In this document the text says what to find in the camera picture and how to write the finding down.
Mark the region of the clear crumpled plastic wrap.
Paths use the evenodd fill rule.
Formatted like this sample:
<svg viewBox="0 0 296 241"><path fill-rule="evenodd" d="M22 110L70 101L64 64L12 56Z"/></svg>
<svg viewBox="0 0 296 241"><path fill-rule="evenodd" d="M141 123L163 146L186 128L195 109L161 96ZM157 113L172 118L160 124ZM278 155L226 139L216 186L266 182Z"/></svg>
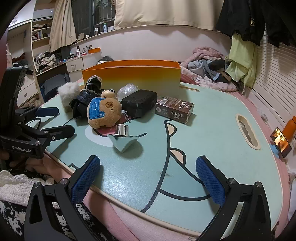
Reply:
<svg viewBox="0 0 296 241"><path fill-rule="evenodd" d="M122 87L117 93L117 99L121 102L124 98L128 97L132 93L137 92L139 89L136 85L129 83Z"/></svg>

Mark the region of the black rectangular pouch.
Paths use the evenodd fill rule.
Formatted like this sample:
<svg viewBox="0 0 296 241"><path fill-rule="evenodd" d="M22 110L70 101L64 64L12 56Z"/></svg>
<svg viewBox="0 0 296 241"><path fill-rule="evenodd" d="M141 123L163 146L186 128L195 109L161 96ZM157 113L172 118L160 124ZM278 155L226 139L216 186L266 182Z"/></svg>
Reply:
<svg viewBox="0 0 296 241"><path fill-rule="evenodd" d="M143 117L157 102L157 93L140 89L121 101L121 106L127 115L132 118Z"/></svg>

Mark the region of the white bedside drawer cabinet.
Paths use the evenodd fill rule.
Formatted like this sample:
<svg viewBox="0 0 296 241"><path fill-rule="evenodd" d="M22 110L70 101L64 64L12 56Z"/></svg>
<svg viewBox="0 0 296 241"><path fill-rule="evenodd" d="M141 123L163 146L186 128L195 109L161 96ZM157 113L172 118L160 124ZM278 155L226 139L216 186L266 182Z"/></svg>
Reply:
<svg viewBox="0 0 296 241"><path fill-rule="evenodd" d="M101 53L86 54L66 61L67 71L72 82L82 78L82 71L97 64Z"/></svg>

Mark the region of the orange cardboard box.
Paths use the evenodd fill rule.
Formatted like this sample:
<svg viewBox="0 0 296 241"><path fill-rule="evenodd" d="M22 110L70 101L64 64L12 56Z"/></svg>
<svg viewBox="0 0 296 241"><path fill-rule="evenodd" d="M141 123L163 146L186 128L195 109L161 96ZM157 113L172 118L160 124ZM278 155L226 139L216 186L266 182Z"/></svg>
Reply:
<svg viewBox="0 0 296 241"><path fill-rule="evenodd" d="M118 92L131 83L138 89L154 91L158 96L177 97L180 90L181 68L176 61L118 60L108 61L82 71L84 81L96 75L103 89Z"/></svg>

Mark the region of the brown card box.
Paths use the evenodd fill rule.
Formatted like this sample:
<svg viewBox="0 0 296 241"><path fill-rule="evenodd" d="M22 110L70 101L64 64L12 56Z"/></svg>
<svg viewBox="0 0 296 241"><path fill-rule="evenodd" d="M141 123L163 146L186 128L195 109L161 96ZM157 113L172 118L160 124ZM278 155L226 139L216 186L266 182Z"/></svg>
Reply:
<svg viewBox="0 0 296 241"><path fill-rule="evenodd" d="M194 109L194 104L174 97L163 97L156 102L155 113L187 124Z"/></svg>

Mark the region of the black plastic bag bundle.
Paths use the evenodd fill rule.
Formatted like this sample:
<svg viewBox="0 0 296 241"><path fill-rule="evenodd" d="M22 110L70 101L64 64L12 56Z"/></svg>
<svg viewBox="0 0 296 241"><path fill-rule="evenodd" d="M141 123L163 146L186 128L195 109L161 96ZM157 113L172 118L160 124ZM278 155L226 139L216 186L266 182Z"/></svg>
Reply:
<svg viewBox="0 0 296 241"><path fill-rule="evenodd" d="M102 79L97 75L93 75L87 80L84 89L69 103L74 118L85 118L87 116L87 108L92 99L101 96L103 91L101 86Z"/></svg>

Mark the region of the white fur pompom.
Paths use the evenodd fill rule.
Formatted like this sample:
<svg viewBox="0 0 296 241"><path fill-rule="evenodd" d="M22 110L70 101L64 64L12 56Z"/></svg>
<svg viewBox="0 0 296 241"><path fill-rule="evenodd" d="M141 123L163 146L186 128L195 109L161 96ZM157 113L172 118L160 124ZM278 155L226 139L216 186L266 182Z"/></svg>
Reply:
<svg viewBox="0 0 296 241"><path fill-rule="evenodd" d="M67 82L58 87L57 91L61 98L64 110L69 112L72 109L70 102L75 99L81 91L78 82Z"/></svg>

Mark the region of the small silver metal cup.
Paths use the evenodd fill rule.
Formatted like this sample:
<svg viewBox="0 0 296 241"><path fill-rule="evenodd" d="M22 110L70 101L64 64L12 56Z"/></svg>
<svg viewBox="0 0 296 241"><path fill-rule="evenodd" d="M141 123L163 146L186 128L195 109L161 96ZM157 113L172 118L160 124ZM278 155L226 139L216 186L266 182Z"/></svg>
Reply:
<svg viewBox="0 0 296 241"><path fill-rule="evenodd" d="M128 136L129 135L129 125L126 125L126 124L116 125L115 134L118 136Z"/></svg>

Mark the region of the pink floral blanket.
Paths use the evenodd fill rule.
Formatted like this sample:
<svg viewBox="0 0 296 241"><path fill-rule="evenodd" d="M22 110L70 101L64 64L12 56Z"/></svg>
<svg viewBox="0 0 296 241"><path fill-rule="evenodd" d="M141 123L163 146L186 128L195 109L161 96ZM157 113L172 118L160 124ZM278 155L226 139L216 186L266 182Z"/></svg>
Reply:
<svg viewBox="0 0 296 241"><path fill-rule="evenodd" d="M181 82L199 85L206 88L211 88L223 92L236 92L237 87L232 82L214 82L208 77L201 77L200 75L197 75L193 73L192 71L188 70L187 68L184 68L181 66Z"/></svg>

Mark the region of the bear plush with blue overalls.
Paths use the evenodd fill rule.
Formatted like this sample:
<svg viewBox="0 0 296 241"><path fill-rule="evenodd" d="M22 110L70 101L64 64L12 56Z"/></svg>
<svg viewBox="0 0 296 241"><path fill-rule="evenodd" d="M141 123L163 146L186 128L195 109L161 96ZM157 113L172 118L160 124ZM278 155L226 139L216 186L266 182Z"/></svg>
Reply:
<svg viewBox="0 0 296 241"><path fill-rule="evenodd" d="M87 108L88 123L93 129L113 127L121 119L121 103L113 89L104 90Z"/></svg>

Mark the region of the cream curtain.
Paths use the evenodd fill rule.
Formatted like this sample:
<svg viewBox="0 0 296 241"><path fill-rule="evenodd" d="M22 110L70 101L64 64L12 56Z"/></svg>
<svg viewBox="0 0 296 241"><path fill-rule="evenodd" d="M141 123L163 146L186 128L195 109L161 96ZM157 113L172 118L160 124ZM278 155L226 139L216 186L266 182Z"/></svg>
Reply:
<svg viewBox="0 0 296 241"><path fill-rule="evenodd" d="M174 25L213 30L222 5L220 0L116 1L114 27Z"/></svg>

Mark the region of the pile of clothes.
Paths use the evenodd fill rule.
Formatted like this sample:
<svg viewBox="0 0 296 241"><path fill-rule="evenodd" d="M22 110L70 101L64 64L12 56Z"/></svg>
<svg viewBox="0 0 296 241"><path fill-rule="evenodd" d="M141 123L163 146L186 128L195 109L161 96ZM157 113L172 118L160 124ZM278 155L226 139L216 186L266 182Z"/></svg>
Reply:
<svg viewBox="0 0 296 241"><path fill-rule="evenodd" d="M181 66L201 77L206 76L216 83L234 83L234 80L226 73L228 63L225 56L211 47L195 48L192 56L180 63Z"/></svg>

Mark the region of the green hanging garment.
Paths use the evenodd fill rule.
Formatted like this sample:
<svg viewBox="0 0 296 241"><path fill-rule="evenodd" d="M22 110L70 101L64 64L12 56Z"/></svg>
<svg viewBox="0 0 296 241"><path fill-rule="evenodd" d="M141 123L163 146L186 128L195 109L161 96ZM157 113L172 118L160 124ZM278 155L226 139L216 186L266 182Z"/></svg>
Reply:
<svg viewBox="0 0 296 241"><path fill-rule="evenodd" d="M227 56L230 61L226 73L236 82L241 82L246 87L252 88L256 79L257 45L250 41L242 40L241 36L232 35L232 45Z"/></svg>

